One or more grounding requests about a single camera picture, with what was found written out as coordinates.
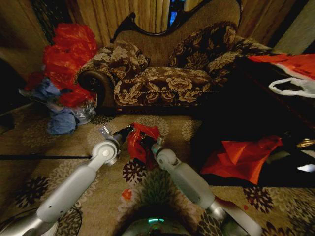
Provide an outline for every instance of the sofa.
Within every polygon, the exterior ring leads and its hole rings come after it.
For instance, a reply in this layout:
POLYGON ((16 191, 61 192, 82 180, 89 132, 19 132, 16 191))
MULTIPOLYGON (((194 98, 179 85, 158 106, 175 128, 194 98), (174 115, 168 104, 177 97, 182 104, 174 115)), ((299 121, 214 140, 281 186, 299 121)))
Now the sofa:
POLYGON ((228 79, 236 79, 232 74, 235 58, 273 53, 236 35, 241 14, 239 0, 205 0, 189 12, 179 12, 167 31, 149 33, 135 24, 131 13, 111 44, 100 48, 77 72, 76 81, 97 94, 99 113, 203 109, 217 102, 228 79), (119 71, 111 66, 113 53, 122 43, 134 46, 134 51, 126 51, 133 53, 133 60, 139 55, 147 59, 148 67, 128 78, 125 67, 119 71))

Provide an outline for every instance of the red plastic bag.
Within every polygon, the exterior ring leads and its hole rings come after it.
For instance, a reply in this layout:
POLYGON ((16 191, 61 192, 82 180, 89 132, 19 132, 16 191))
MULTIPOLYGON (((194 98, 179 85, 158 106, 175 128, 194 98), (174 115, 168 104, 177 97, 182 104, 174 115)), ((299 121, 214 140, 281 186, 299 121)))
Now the red plastic bag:
POLYGON ((275 135, 257 142, 222 141, 225 153, 212 153, 201 170, 202 174, 246 179, 258 183, 259 173, 270 153, 281 146, 281 138, 275 135))
POLYGON ((53 46, 44 50, 44 75, 59 89, 70 89, 61 96, 60 102, 67 107, 92 99, 90 93, 74 84, 76 72, 97 52, 95 36, 90 28, 80 24, 61 23, 55 29, 53 46))
POLYGON ((44 74, 42 71, 36 71, 29 75, 27 84, 24 87, 25 91, 32 91, 37 85, 44 79, 44 74))
POLYGON ((145 164, 147 163, 147 160, 149 160, 147 157, 149 156, 149 152, 143 149, 143 147, 140 144, 142 135, 140 132, 144 132, 145 134, 151 136, 155 140, 159 137, 159 130, 157 126, 154 127, 147 127, 142 124, 133 123, 133 127, 135 128, 135 131, 129 133, 127 137, 128 141, 128 153, 130 155, 131 159, 138 159, 139 161, 142 161, 145 164))
POLYGON ((285 71, 288 74, 291 74, 291 71, 293 71, 315 80, 315 54, 251 56, 249 59, 255 62, 269 62, 274 65, 280 64, 285 67, 285 71))

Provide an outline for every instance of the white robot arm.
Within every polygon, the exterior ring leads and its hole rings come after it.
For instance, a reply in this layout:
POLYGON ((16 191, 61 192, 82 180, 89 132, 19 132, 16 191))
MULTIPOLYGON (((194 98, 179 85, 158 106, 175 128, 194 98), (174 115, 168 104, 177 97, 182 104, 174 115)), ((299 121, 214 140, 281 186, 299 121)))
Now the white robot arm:
POLYGON ((39 236, 48 231, 93 183, 98 169, 103 164, 113 165, 118 160, 119 147, 132 130, 130 125, 111 136, 104 126, 100 131, 106 140, 94 146, 92 158, 77 167, 35 213, 12 222, 0 232, 0 236, 39 236))
MULTIPOLYGON (((67 177, 35 213, 12 222, 0 236, 39 236, 48 231, 92 184, 97 170, 103 164, 112 165, 118 160, 119 147, 132 130, 130 125, 111 136, 104 126, 101 133, 106 140, 95 145, 92 158, 67 177)), ((261 235, 261 227, 256 222, 233 203, 215 197, 208 183, 188 164, 181 162, 172 150, 163 149, 162 142, 161 137, 155 142, 150 136, 143 136, 143 143, 151 147, 161 169, 170 173, 174 183, 193 203, 210 209, 215 219, 224 220, 228 235, 261 235)))
POLYGON ((208 183, 188 164, 181 162, 171 149, 163 149, 163 139, 155 142, 144 136, 142 143, 149 145, 161 169, 169 172, 173 182, 191 200, 203 209, 209 209, 211 216, 223 221, 224 235, 260 236, 261 227, 234 203, 216 197, 208 183))

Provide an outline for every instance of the carpet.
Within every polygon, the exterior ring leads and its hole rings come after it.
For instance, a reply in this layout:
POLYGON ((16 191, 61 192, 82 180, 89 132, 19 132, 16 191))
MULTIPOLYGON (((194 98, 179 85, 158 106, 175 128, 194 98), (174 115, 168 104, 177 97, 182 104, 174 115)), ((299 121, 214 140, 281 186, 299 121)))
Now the carpet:
MULTIPOLYGON (((97 116, 73 134, 46 133, 47 113, 37 106, 13 112, 15 128, 0 135, 0 154, 43 155, 50 159, 0 161, 0 228, 10 217, 25 214, 87 161, 94 144, 102 140, 99 128, 109 123, 113 131, 137 121, 157 125, 166 136, 165 146, 182 161, 193 161, 189 139, 201 122, 190 116, 97 116)), ((209 186, 218 197, 232 201, 263 228, 264 236, 315 235, 315 189, 209 186)), ((222 235, 208 211, 191 203, 160 169, 147 170, 130 160, 126 143, 113 166, 103 166, 96 180, 58 224, 59 236, 119 234, 140 217, 176 218, 193 235, 222 235)))

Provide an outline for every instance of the sofa backrest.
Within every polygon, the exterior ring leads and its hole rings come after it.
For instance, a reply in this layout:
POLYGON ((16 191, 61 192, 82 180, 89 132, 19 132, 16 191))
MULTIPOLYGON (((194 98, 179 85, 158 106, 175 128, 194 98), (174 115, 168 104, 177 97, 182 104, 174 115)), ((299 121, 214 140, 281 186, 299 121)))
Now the sofa backrest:
POLYGON ((176 45, 193 32, 221 21, 239 25, 240 18, 240 0, 205 0, 191 11, 179 13, 167 31, 157 34, 140 29, 131 14, 118 27, 111 42, 131 42, 151 58, 150 66, 166 66, 176 45))

